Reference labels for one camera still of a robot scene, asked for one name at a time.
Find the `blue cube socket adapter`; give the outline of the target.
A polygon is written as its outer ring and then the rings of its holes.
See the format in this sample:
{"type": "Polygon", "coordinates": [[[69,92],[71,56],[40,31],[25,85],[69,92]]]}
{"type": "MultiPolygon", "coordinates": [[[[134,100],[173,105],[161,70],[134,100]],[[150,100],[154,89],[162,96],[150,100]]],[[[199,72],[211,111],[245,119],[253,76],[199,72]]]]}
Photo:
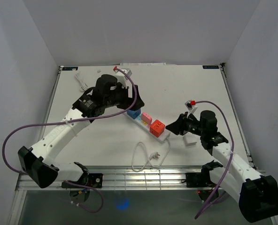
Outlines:
{"type": "Polygon", "coordinates": [[[141,109],[138,109],[136,111],[128,110],[127,115],[130,116],[132,119],[136,119],[138,116],[141,115],[141,109]]]}

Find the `red cube socket adapter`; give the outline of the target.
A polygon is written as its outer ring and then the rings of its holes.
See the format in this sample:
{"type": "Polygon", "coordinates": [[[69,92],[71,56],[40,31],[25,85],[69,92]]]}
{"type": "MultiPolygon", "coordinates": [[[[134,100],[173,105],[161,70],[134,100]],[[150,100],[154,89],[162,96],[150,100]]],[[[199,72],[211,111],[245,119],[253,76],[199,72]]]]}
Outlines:
{"type": "Polygon", "coordinates": [[[164,130],[165,130],[165,124],[159,120],[155,120],[150,125],[149,128],[149,132],[157,138],[160,137],[160,135],[164,132],[164,130]]]}

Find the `pink plug adapter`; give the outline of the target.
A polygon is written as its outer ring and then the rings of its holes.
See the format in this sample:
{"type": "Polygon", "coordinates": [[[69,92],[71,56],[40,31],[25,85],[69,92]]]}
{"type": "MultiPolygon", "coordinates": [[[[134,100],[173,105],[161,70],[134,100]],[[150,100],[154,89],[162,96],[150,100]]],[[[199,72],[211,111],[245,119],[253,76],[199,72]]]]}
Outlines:
{"type": "Polygon", "coordinates": [[[147,114],[146,112],[143,112],[141,114],[141,120],[143,122],[145,122],[146,124],[151,125],[153,119],[149,114],[147,114]]]}

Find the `white multicolour power strip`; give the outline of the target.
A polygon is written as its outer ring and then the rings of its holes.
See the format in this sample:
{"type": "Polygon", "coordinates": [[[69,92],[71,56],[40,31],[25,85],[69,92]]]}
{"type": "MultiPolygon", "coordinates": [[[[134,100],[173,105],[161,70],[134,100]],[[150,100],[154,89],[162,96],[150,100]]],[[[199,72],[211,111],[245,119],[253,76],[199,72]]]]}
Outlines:
{"type": "Polygon", "coordinates": [[[153,120],[153,118],[149,114],[147,114],[146,112],[141,112],[141,110],[138,111],[129,110],[125,113],[125,115],[129,119],[131,119],[138,127],[140,127],[144,132],[146,132],[148,135],[153,137],[156,141],[158,141],[161,144],[163,143],[168,144],[168,149],[164,154],[164,156],[161,158],[160,163],[158,165],[154,165],[152,164],[151,161],[158,160],[160,158],[161,155],[159,154],[159,152],[155,151],[149,154],[146,145],[143,142],[138,142],[135,145],[132,153],[132,159],[131,159],[132,170],[135,173],[139,173],[143,171],[147,165],[150,165],[152,168],[159,168],[160,166],[162,166],[171,149],[171,143],[169,141],[170,131],[167,131],[165,129],[166,125],[159,120],[153,120]],[[134,161],[135,161],[137,148],[140,145],[143,147],[147,160],[141,168],[136,169],[134,166],[134,161]]]}

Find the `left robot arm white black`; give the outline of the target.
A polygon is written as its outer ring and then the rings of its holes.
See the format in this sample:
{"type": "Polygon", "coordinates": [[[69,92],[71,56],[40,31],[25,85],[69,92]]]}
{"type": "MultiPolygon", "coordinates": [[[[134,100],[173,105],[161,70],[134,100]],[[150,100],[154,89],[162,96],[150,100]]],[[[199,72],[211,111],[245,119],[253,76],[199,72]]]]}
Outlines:
{"type": "Polygon", "coordinates": [[[88,183],[85,166],[78,162],[60,166],[55,159],[80,131],[97,118],[104,118],[107,108],[115,106],[124,111],[137,111],[144,106],[138,86],[134,83],[131,85],[130,97],[129,87],[124,82],[125,79],[116,75],[101,75],[96,85],[83,92],[62,121],[54,124],[45,137],[31,147],[20,148],[18,157],[21,167],[40,188],[46,188],[56,180],[72,181],[80,188],[88,183]]]}

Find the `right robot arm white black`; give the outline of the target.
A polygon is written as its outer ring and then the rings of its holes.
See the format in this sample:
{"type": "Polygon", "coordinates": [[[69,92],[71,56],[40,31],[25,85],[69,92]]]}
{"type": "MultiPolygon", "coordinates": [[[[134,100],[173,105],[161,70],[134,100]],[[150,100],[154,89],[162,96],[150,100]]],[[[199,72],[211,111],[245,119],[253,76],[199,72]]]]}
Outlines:
{"type": "Polygon", "coordinates": [[[238,203],[248,222],[278,215],[277,181],[270,175],[262,175],[232,150],[233,145],[218,131],[213,111],[202,111],[200,119],[182,113],[166,128],[176,135],[191,133],[200,137],[203,148],[214,157],[202,166],[202,183],[221,187],[238,203]]]}

